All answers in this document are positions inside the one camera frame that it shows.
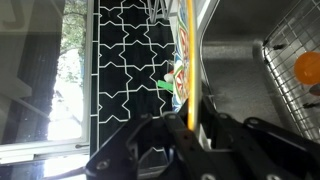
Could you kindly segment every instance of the wire rack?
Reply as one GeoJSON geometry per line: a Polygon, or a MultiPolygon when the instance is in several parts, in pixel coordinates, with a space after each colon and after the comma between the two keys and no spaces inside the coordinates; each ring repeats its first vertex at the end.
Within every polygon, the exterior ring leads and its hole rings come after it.
{"type": "Polygon", "coordinates": [[[320,1],[299,1],[268,36],[263,50],[301,135],[320,143],[320,98],[311,95],[311,86],[299,83],[293,73],[294,63],[302,53],[320,52],[320,1]]]}

